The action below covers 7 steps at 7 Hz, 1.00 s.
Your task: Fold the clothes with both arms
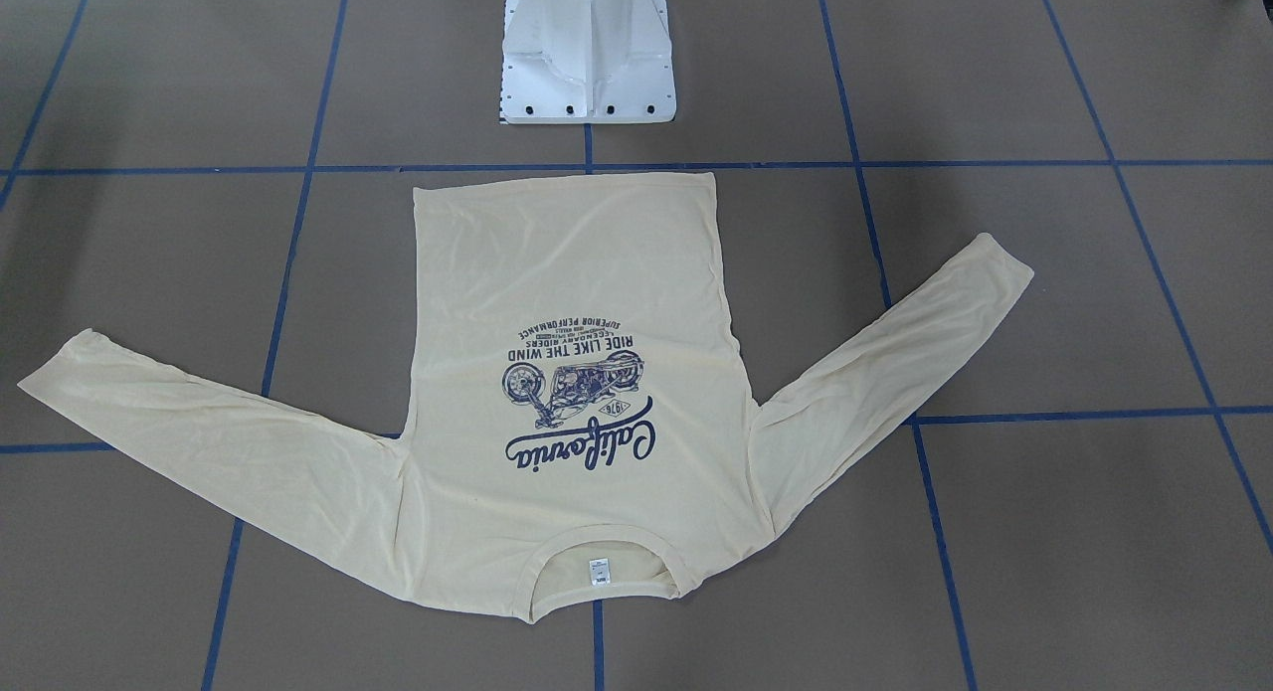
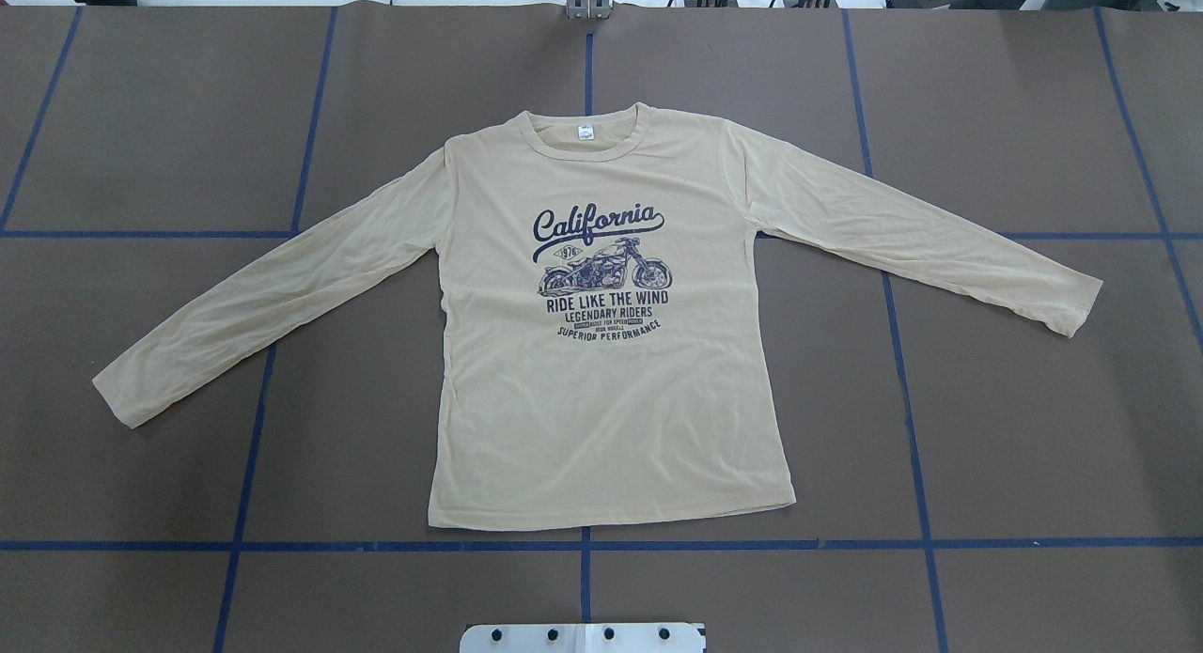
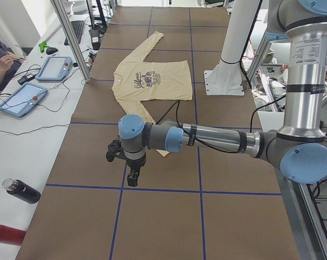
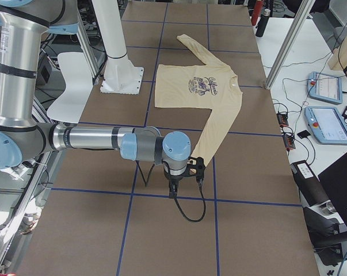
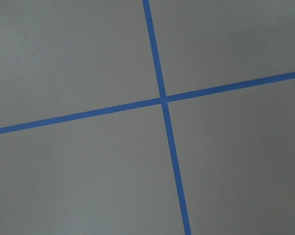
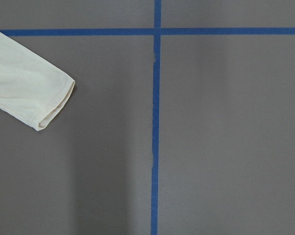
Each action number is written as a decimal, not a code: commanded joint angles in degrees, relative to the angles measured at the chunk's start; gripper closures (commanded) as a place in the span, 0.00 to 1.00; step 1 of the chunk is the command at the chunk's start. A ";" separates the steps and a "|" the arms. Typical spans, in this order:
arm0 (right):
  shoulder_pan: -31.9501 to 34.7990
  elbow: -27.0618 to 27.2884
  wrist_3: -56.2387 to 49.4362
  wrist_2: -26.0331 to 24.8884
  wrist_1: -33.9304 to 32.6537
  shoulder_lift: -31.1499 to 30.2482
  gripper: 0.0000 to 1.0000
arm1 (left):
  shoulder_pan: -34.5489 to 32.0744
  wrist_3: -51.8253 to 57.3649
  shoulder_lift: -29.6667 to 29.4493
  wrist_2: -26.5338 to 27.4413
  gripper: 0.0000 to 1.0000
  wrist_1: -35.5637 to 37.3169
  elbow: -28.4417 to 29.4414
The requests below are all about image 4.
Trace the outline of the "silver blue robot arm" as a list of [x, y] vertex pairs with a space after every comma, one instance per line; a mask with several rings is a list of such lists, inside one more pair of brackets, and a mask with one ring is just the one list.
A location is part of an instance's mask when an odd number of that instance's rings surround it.
[[169, 196], [190, 175], [190, 140], [182, 132], [162, 136], [154, 127], [93, 128], [38, 123], [32, 106], [45, 32], [76, 34], [76, 1], [0, 1], [0, 170], [49, 151], [117, 150], [124, 159], [163, 165]]

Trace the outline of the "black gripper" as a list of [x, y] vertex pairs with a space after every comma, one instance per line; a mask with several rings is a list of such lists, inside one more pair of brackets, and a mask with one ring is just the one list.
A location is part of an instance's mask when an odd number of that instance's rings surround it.
[[169, 198], [176, 198], [180, 179], [178, 177], [170, 177], [169, 179]]

